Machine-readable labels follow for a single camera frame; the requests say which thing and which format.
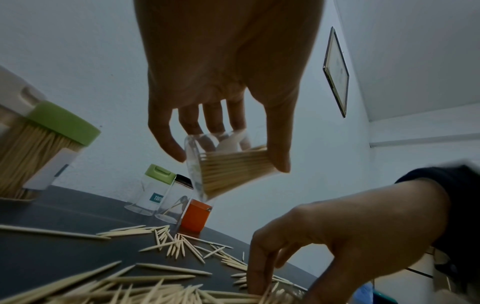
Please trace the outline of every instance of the white ceiling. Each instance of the white ceiling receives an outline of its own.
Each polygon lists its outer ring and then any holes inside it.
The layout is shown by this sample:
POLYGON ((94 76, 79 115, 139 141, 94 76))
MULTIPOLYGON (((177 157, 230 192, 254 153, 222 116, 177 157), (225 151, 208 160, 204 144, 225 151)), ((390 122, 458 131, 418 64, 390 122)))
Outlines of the white ceiling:
POLYGON ((479 0, 335 0, 370 120, 480 102, 479 0))

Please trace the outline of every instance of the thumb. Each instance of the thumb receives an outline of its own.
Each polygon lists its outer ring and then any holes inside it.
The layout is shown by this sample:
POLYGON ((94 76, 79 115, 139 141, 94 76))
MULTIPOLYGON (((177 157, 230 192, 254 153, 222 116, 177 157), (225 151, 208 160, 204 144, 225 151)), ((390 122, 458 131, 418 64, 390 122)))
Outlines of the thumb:
POLYGON ((290 146, 297 97, 298 91, 279 104, 265 106, 268 155, 281 172, 290 172, 290 146))
POLYGON ((313 283, 302 304, 345 304, 362 284, 355 277, 351 261, 335 258, 325 272, 313 283))

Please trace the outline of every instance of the dark tabletop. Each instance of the dark tabletop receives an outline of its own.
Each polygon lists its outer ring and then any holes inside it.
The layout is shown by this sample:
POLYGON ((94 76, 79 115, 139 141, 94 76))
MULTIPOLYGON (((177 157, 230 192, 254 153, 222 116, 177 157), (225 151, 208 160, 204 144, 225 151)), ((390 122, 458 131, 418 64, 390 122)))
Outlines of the dark tabletop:
MULTIPOLYGON (((128 211, 124 208, 125 204, 85 192, 50 187, 35 202, 0 201, 0 224, 89 234, 140 224, 167 224, 153 216, 128 211)), ((172 225, 171 230, 173 235, 179 229, 172 225)), ((204 228, 200 235, 181 232, 232 246, 234 249, 225 251, 239 259, 242 258, 242 252, 245 252, 245 262, 248 262, 249 245, 244 242, 209 228, 204 228)), ((207 244, 195 241, 191 243, 212 249, 207 244)), ((242 271, 221 264, 218 258, 210 257, 203 265, 187 247, 186 257, 179 256, 178 260, 166 258, 166 249, 161 252, 138 252, 153 245, 156 245, 153 233, 122 236, 111 240, 90 240, 0 230, 0 299, 118 260, 122 261, 121 265, 94 278, 104 277, 138 262, 157 263, 213 273, 210 277, 197 276, 194 279, 178 281, 185 285, 202 283, 202 289, 239 291, 238 286, 233 286, 236 278, 231 278, 230 275, 242 271)), ((309 287, 315 279, 313 275, 291 264, 286 264, 275 273, 304 287, 309 287)), ((126 275, 162 274, 175 273, 134 267, 126 275)))

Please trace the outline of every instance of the picture frame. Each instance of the picture frame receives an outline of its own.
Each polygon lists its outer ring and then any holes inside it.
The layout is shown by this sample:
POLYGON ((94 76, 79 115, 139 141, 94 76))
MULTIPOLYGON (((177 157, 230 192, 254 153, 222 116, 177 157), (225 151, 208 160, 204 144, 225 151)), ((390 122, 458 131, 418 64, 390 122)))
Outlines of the picture frame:
POLYGON ((335 29, 330 29, 323 72, 335 96, 341 115, 347 116, 350 74, 335 29))

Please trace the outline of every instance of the finger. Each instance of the finger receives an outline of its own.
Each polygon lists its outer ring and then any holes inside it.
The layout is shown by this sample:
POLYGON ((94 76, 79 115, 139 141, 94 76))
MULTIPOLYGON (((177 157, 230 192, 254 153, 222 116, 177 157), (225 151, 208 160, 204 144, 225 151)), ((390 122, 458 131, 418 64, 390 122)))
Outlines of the finger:
POLYGON ((265 106, 268 154, 280 172, 290 172, 290 146, 297 96, 298 91, 280 104, 265 106))
POLYGON ((234 131, 247 127, 245 122, 244 92, 240 93, 236 98, 227 99, 226 109, 230 125, 234 131))
POLYGON ((310 235, 313 226, 308 206, 299 206, 255 232, 250 243, 246 273, 249 293, 264 292, 272 281, 275 265, 275 260, 272 259, 290 243, 308 243, 305 236, 310 235))
POLYGON ((189 135, 202 134, 202 128, 199 124, 198 105, 189 105, 178 109, 178 120, 181 126, 189 135))
POLYGON ((158 103, 148 102, 148 128, 155 136, 160 147, 171 157, 179 162, 186 159, 185 151, 175 141, 170 131, 170 118, 172 117, 172 109, 165 109, 158 106, 158 103))
POLYGON ((282 268, 285 263, 292 257, 292 255, 294 255, 295 252, 297 252, 300 248, 302 248, 302 245, 300 245, 299 243, 293 243, 288 245, 286 248, 283 248, 278 254, 278 258, 275 262, 275 268, 282 268))
POLYGON ((205 116, 206 127, 210 133, 225 132, 224 116, 220 101, 203 104, 203 115, 205 116))
POLYGON ((325 272, 309 288, 302 304, 345 304, 368 279, 356 275, 359 262, 335 258, 325 272))

